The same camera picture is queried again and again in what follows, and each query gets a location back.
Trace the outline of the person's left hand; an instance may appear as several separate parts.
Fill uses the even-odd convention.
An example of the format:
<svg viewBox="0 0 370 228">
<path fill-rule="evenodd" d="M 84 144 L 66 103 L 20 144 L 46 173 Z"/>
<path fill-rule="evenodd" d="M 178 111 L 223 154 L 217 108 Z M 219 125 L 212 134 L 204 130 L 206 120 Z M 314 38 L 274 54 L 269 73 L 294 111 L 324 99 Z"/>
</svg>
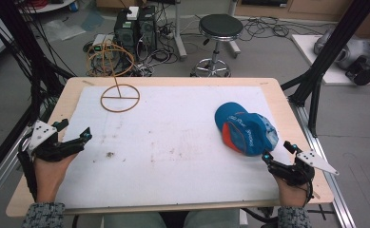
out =
<svg viewBox="0 0 370 228">
<path fill-rule="evenodd" d="M 76 154 L 61 161 L 50 162 L 35 159 L 33 166 L 37 183 L 36 202 L 55 202 L 59 187 L 67 173 L 68 167 Z"/>
</svg>

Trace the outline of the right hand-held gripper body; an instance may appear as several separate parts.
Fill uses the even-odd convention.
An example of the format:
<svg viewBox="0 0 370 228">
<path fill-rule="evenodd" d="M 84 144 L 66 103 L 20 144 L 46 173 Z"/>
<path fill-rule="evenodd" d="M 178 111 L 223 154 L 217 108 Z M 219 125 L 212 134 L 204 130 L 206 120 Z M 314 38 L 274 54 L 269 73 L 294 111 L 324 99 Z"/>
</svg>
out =
<svg viewBox="0 0 370 228">
<path fill-rule="evenodd" d="M 296 154 L 293 164 L 280 162 L 279 167 L 268 168 L 268 171 L 291 186 L 303 185 L 314 179 L 315 169 L 338 175 L 339 172 L 315 151 L 302 151 Z"/>
</svg>

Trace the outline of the blue and orange cap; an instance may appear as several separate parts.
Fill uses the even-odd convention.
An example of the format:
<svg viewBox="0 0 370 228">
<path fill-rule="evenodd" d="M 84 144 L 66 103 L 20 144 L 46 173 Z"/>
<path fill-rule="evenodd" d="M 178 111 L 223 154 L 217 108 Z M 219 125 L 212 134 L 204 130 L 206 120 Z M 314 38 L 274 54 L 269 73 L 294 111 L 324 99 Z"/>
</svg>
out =
<svg viewBox="0 0 370 228">
<path fill-rule="evenodd" d="M 279 136 L 273 124 L 261 114 L 249 113 L 240 104 L 222 104 L 214 120 L 224 144 L 246 156 L 271 152 L 278 144 Z"/>
</svg>

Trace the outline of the silver box device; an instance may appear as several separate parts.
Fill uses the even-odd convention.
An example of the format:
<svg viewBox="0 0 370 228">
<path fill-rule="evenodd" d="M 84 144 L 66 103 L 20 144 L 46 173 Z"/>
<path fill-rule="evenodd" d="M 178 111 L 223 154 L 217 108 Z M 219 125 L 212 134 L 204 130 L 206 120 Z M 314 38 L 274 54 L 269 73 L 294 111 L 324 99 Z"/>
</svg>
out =
<svg viewBox="0 0 370 228">
<path fill-rule="evenodd" d="M 110 46 L 113 44 L 113 34 L 97 34 L 92 45 L 94 47 Z"/>
</svg>

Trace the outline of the white table mat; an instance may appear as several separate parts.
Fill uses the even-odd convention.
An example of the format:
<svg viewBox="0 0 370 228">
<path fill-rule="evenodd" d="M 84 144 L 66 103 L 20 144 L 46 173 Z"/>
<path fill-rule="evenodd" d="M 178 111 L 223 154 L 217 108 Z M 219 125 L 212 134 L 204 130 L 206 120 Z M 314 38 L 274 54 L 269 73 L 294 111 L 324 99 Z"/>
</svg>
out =
<svg viewBox="0 0 370 228">
<path fill-rule="evenodd" d="M 225 146 L 216 109 L 235 102 L 266 118 L 258 86 L 143 86 L 123 113 L 105 110 L 104 88 L 80 94 L 65 140 L 92 138 L 68 168 L 57 199 L 69 209 L 129 208 L 276 200 L 278 187 L 258 156 Z"/>
</svg>

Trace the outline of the white power adapter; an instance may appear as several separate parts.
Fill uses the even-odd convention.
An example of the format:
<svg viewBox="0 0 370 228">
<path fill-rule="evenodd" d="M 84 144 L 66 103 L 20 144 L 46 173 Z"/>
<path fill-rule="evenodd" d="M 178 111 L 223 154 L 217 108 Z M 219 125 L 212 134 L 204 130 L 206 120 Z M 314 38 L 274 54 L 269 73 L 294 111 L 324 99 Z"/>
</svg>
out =
<svg viewBox="0 0 370 228">
<path fill-rule="evenodd" d="M 135 21 L 138 19 L 139 16 L 139 8 L 136 6 L 131 6 L 128 8 L 127 13 L 127 20 L 129 21 Z"/>
</svg>

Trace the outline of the person's right hand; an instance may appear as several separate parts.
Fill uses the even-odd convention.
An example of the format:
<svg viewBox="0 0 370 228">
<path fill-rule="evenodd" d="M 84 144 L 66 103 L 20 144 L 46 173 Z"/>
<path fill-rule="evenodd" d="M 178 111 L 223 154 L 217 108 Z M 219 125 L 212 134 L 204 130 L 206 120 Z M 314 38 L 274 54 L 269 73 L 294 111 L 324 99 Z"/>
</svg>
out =
<svg viewBox="0 0 370 228">
<path fill-rule="evenodd" d="M 306 184 L 290 186 L 281 178 L 274 177 L 274 179 L 278 184 L 281 206 L 304 207 L 308 190 Z"/>
</svg>

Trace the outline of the person's right leg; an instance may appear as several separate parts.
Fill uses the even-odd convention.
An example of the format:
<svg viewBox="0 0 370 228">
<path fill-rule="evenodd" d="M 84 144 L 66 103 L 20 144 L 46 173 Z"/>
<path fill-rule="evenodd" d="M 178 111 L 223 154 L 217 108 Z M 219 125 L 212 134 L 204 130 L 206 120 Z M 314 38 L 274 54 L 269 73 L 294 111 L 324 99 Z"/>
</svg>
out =
<svg viewBox="0 0 370 228">
<path fill-rule="evenodd" d="M 213 209 L 190 211 L 184 228 L 239 228 L 238 209 Z"/>
</svg>

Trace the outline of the black metal frame stand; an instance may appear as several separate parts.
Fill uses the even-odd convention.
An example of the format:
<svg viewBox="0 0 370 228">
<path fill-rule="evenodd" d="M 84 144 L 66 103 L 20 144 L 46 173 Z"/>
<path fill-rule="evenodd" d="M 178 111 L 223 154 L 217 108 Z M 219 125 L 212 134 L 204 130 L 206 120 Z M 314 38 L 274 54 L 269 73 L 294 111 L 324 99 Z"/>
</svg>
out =
<svg viewBox="0 0 370 228">
<path fill-rule="evenodd" d="M 370 0 L 353 0 L 311 67 L 304 74 L 281 85 L 282 90 L 298 86 L 288 97 L 288 101 L 297 107 L 304 107 L 306 99 L 311 97 L 307 126 L 314 137 L 317 137 L 322 78 L 369 14 Z"/>
<path fill-rule="evenodd" d="M 0 164 L 25 126 L 39 117 L 49 119 L 49 110 L 55 107 L 55 99 L 65 86 L 63 81 L 76 77 L 68 66 L 67 69 L 58 66 L 41 49 L 26 21 L 28 10 L 17 0 L 0 0 L 0 20 L 8 30 L 0 26 L 0 40 L 29 80 L 31 98 L 28 109 L 0 145 Z"/>
</svg>

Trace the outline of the white floor platform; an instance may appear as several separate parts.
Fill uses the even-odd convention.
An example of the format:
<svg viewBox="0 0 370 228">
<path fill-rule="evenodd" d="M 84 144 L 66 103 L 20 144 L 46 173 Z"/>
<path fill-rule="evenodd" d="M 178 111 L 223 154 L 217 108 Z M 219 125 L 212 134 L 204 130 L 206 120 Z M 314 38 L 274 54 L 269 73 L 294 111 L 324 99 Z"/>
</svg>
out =
<svg viewBox="0 0 370 228">
<path fill-rule="evenodd" d="M 299 49 L 301 54 L 309 65 L 312 65 L 317 58 L 314 53 L 314 44 L 320 38 L 320 35 L 298 35 L 291 36 L 292 41 Z M 323 76 L 322 83 L 327 86 L 353 86 L 346 76 L 345 71 L 339 68 L 336 64 L 332 64 Z"/>
</svg>

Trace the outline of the clear plastic sheet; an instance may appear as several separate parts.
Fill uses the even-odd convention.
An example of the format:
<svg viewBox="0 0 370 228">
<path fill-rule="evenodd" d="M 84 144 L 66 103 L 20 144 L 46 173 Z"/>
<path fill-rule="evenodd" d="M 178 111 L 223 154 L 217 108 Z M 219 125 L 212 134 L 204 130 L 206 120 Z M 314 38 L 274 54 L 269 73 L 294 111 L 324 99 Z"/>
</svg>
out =
<svg viewBox="0 0 370 228">
<path fill-rule="evenodd" d="M 53 20 L 45 23 L 43 29 L 50 42 L 58 40 L 65 41 L 85 33 L 80 26 L 74 25 L 69 27 L 62 20 Z"/>
</svg>

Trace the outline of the black round stool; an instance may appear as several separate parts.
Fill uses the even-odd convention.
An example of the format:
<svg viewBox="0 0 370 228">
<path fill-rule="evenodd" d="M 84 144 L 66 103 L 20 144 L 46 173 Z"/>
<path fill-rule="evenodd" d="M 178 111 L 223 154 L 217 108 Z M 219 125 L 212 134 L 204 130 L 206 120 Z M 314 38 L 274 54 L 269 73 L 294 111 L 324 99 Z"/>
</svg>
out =
<svg viewBox="0 0 370 228">
<path fill-rule="evenodd" d="M 215 41 L 212 56 L 198 62 L 191 70 L 191 77 L 230 77 L 228 64 L 219 59 L 222 43 L 237 40 L 243 31 L 243 24 L 228 14 L 209 14 L 199 22 L 199 32 L 205 37 L 204 45 Z"/>
</svg>

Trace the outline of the aluminium rail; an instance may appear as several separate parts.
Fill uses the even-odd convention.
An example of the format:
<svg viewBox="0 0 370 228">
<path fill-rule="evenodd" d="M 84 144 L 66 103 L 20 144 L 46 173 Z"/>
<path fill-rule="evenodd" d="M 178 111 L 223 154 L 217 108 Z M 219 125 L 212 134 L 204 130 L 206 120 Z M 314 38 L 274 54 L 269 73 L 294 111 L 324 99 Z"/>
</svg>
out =
<svg viewBox="0 0 370 228">
<path fill-rule="evenodd" d="M 302 106 L 297 106 L 296 104 L 289 104 L 296 116 L 296 119 L 300 124 L 305 138 L 308 141 L 309 147 L 311 149 L 314 149 L 323 159 L 327 160 L 320 140 L 314 136 L 312 130 L 308 126 L 309 114 L 306 109 Z M 322 171 L 322 176 L 324 177 L 325 183 L 332 192 L 333 200 L 331 202 L 331 205 L 341 228 L 357 228 L 353 217 L 347 207 L 347 204 L 343 198 L 341 190 L 337 184 L 336 175 L 330 174 L 326 171 Z"/>
<path fill-rule="evenodd" d="M 19 143 L 30 132 L 30 126 L 14 127 L 0 145 L 0 188 L 5 183 L 14 166 L 18 163 L 17 152 Z"/>
</svg>

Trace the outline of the grey desk leg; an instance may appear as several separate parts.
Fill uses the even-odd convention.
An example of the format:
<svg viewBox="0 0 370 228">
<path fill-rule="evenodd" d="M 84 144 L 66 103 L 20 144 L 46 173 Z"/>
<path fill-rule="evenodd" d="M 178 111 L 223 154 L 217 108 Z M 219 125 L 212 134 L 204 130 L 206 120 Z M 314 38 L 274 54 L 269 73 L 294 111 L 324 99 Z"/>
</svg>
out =
<svg viewBox="0 0 370 228">
<path fill-rule="evenodd" d="M 179 60 L 184 61 L 187 58 L 187 53 L 181 36 L 181 0 L 174 0 L 174 6 L 175 6 L 174 41 L 178 50 Z"/>
</svg>

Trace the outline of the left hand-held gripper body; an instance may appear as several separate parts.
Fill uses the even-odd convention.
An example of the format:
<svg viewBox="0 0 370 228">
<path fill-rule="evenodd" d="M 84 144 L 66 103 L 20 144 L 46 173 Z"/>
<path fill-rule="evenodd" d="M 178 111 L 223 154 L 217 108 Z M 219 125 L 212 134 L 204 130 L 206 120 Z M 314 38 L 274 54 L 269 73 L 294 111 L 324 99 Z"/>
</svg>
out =
<svg viewBox="0 0 370 228">
<path fill-rule="evenodd" d="M 59 162 L 62 159 L 77 153 L 64 153 L 63 142 L 58 141 L 58 133 L 52 124 L 37 120 L 31 131 L 19 143 L 18 154 L 35 156 L 46 162 Z"/>
</svg>

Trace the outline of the grey robot on platform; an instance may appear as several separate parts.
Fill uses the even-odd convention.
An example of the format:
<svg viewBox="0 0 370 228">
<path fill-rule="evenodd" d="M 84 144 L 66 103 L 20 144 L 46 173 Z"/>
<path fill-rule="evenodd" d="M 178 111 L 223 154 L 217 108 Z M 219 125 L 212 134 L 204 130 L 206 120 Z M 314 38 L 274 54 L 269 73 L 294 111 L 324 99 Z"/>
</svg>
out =
<svg viewBox="0 0 370 228">
<path fill-rule="evenodd" d="M 353 36 L 337 55 L 334 63 L 356 86 L 370 83 L 370 44 Z"/>
</svg>

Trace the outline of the black computer tower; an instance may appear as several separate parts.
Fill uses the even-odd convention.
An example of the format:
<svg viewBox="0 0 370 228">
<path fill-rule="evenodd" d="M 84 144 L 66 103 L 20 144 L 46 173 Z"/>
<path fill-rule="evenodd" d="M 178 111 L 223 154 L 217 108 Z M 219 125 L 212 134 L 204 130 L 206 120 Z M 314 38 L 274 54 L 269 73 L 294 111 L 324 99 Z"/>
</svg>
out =
<svg viewBox="0 0 370 228">
<path fill-rule="evenodd" d="M 155 14 L 156 7 L 147 6 L 140 9 L 138 17 L 141 45 L 149 51 L 157 48 Z"/>
<path fill-rule="evenodd" d="M 129 9 L 122 9 L 116 18 L 114 34 L 118 45 L 132 54 L 137 60 L 136 45 L 139 40 L 139 29 L 137 20 L 128 20 Z"/>
</svg>

